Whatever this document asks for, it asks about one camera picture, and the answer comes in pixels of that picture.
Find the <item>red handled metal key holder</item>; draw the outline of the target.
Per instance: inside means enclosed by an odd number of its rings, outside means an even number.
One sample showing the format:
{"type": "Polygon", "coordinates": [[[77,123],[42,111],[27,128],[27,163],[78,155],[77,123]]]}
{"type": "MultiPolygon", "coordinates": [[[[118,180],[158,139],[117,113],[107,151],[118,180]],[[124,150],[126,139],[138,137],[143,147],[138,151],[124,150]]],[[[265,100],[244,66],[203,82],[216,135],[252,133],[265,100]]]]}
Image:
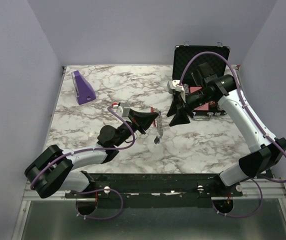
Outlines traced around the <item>red handled metal key holder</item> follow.
{"type": "Polygon", "coordinates": [[[164,131],[163,131],[163,124],[162,124],[162,113],[157,108],[150,108],[150,111],[152,113],[157,113],[158,117],[153,121],[153,126],[157,129],[158,132],[158,139],[160,140],[163,137],[164,131]]]}

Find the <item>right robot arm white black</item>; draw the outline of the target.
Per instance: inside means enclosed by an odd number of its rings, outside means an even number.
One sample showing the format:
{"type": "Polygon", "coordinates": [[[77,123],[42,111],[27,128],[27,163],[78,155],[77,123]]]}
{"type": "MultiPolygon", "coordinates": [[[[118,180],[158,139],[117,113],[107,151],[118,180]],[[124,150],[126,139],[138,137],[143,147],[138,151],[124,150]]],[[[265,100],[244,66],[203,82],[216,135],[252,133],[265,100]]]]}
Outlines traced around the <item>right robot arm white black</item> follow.
{"type": "Polygon", "coordinates": [[[222,171],[213,183],[213,191],[224,196],[231,186],[248,178],[255,178],[286,157],[286,139],[278,138],[261,121],[247,102],[235,71],[203,82],[202,88],[186,94],[179,80],[167,83],[173,95],[167,115],[170,126],[186,125],[193,118],[193,110],[214,101],[230,116],[242,134],[250,153],[222,171]]]}

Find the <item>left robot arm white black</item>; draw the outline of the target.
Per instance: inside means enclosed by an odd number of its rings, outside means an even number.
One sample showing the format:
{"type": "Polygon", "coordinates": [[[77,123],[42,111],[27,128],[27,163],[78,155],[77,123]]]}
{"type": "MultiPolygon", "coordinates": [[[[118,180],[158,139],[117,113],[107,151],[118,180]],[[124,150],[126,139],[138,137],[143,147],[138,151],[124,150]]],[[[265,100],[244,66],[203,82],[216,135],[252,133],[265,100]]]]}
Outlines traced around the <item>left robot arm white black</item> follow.
{"type": "Polygon", "coordinates": [[[108,111],[122,124],[115,128],[104,125],[97,142],[90,147],[65,151],[53,144],[46,148],[24,171],[34,190],[42,198],[48,198],[58,190],[76,191],[87,198],[93,194],[94,180],[85,171],[76,172],[89,165],[105,164],[112,161],[120,151],[131,148],[136,141],[136,132],[142,135],[159,116],[156,112],[138,112],[127,108],[116,111],[121,104],[113,104],[108,111]]]}

